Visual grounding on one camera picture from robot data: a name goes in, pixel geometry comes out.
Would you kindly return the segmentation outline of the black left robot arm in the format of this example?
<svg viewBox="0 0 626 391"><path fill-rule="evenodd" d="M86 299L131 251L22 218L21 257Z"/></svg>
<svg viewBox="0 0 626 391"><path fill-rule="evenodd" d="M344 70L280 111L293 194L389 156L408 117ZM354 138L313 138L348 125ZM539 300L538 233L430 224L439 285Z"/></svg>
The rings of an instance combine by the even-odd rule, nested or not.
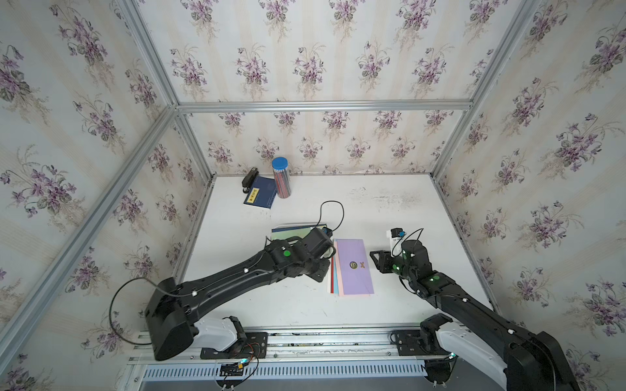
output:
<svg viewBox="0 0 626 391"><path fill-rule="evenodd" d="M165 361L192 346L203 332L201 319L222 304L253 289L306 275L320 283L335 253L333 231L314 227L305 237L270 241L233 267L198 280L156 285L145 311L154 358Z"/></svg>

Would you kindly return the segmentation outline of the white red-striped envelope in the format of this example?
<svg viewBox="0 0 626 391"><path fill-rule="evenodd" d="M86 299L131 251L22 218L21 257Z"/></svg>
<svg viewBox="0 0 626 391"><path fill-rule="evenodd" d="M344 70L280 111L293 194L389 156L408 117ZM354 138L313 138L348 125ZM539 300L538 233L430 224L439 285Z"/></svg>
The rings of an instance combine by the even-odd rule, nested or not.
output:
<svg viewBox="0 0 626 391"><path fill-rule="evenodd" d="M330 261L329 264L329 271L328 271L328 287L329 287L329 293L331 295L334 295L334 260Z"/></svg>

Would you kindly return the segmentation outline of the dark blue book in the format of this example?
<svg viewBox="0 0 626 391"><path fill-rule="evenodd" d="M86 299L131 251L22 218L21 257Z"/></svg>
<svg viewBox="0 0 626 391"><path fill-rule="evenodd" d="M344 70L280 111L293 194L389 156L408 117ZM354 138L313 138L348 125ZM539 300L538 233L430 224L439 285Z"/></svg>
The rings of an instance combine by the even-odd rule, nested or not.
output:
<svg viewBox="0 0 626 391"><path fill-rule="evenodd" d="M276 181L273 178L257 176L254 181L244 186L246 198L244 204L270 209L277 195Z"/></svg>

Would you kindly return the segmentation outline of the blue-lidded pencil tube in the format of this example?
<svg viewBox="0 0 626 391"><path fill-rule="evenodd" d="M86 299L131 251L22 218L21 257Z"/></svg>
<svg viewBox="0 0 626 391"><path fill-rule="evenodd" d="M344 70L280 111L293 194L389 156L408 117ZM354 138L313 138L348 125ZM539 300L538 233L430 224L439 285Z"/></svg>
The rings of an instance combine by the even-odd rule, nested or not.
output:
<svg viewBox="0 0 626 391"><path fill-rule="evenodd" d="M291 196L289 161L282 156L276 157L272 161L272 170L274 174L277 195L281 199Z"/></svg>

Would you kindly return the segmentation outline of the black stapler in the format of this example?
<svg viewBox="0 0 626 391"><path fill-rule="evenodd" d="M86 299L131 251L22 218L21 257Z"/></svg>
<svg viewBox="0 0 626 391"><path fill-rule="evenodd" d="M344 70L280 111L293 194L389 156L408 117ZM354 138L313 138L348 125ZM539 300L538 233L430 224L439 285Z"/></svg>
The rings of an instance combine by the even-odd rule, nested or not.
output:
<svg viewBox="0 0 626 391"><path fill-rule="evenodd" d="M253 167L249 170L246 176L243 178L241 185L244 194L248 194L254 185L254 180L258 177L259 170L256 167Z"/></svg>

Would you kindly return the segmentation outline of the light blue envelope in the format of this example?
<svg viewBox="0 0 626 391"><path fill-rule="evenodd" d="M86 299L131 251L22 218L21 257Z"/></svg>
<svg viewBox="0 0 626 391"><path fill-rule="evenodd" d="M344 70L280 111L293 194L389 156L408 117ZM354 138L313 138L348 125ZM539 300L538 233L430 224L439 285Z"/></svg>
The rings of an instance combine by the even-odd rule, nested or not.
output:
<svg viewBox="0 0 626 391"><path fill-rule="evenodd" d="M332 260L332 267L333 267L333 273L332 273L332 294L335 296L339 295L339 286L338 286L338 280L337 280L337 262L335 260Z"/></svg>

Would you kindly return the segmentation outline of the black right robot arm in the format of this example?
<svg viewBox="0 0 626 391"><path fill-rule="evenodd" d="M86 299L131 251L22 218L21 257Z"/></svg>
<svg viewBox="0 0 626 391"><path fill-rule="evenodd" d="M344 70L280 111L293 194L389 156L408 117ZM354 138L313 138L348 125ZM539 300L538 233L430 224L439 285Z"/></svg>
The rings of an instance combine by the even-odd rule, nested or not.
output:
<svg viewBox="0 0 626 391"><path fill-rule="evenodd" d="M411 293L439 310L420 324L424 350L455 354L504 390L580 388L554 337L530 332L474 299L454 279L432 267L420 240L405 240L400 246L400 250L369 255L381 273L397 275Z"/></svg>

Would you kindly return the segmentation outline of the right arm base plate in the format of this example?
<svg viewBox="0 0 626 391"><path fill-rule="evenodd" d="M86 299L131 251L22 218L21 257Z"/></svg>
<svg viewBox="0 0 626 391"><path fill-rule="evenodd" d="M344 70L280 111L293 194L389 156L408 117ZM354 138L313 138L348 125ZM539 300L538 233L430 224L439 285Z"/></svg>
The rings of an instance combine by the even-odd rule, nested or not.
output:
<svg viewBox="0 0 626 391"><path fill-rule="evenodd" d="M417 329L393 330L390 342L398 351L399 356L450 356L439 343L435 332Z"/></svg>

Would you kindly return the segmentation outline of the aluminium mounting rail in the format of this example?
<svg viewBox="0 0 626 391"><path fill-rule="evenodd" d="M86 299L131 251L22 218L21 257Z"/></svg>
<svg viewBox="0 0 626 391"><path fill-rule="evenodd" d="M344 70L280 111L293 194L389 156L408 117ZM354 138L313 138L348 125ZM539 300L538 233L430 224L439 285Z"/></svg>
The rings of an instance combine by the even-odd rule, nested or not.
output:
<svg viewBox="0 0 626 391"><path fill-rule="evenodd" d="M230 362L234 359L200 359L202 348L225 351L236 341L243 340L246 332L267 332L268 346L263 363L288 362L340 362L368 360L400 360L413 357L418 360L436 360L450 358L459 353L462 358L468 352L485 353L492 362L497 355L488 351L486 344L478 341L475 333L457 322L448 323L437 331L440 345L452 354L446 356L399 356L390 342L393 330L417 329L418 324L389 324L382 326L366 325L363 327L251 327L238 332L231 320L210 320L200 326L201 335L197 336L192 346L183 353L165 360L164 364Z"/></svg>

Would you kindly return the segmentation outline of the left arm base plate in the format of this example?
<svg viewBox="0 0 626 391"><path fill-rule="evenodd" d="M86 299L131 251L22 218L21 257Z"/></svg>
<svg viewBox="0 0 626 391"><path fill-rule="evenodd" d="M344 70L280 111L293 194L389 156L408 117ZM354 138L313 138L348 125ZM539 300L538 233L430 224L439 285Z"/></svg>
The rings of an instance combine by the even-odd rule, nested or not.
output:
<svg viewBox="0 0 626 391"><path fill-rule="evenodd" d="M212 348L202 348L200 359L240 359L240 358L266 358L268 346L267 332L246 332L243 340L236 341L225 351Z"/></svg>

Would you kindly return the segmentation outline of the lavender envelope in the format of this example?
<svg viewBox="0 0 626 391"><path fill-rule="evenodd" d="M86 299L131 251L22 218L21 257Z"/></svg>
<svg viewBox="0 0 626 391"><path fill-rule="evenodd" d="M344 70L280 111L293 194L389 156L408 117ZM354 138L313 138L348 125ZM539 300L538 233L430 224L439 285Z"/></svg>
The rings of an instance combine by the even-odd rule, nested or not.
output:
<svg viewBox="0 0 626 391"><path fill-rule="evenodd" d="M337 249L337 276L342 275L371 275L365 243L361 239L338 239Z"/></svg>

